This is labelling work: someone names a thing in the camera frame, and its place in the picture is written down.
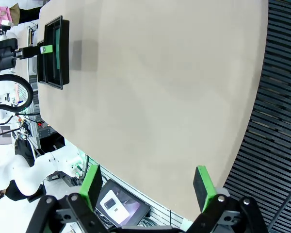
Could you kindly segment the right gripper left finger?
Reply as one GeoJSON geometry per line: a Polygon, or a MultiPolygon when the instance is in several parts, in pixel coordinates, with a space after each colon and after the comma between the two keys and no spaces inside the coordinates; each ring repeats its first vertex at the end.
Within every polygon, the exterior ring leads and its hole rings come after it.
{"type": "Polygon", "coordinates": [[[43,196],[32,215],[26,232],[60,233],[67,223],[77,223],[83,233],[103,233],[105,227],[94,213],[102,188],[99,165],[92,165],[80,190],[60,200],[43,196]]]}

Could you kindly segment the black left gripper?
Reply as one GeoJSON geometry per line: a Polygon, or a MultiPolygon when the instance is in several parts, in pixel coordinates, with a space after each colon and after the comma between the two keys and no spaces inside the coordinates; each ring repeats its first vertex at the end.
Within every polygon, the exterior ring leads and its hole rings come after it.
{"type": "Polygon", "coordinates": [[[53,45],[31,46],[17,49],[18,44],[16,38],[0,41],[0,70],[14,68],[16,66],[16,58],[28,59],[40,54],[53,53],[53,45]]]}

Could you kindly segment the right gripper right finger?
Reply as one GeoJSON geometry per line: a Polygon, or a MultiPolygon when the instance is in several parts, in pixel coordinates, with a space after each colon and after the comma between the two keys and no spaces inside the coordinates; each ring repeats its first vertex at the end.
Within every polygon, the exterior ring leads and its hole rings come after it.
{"type": "Polygon", "coordinates": [[[226,189],[218,192],[205,166],[197,166],[194,190],[200,215],[188,233],[267,233],[268,229],[253,197],[234,199],[226,189]]]}

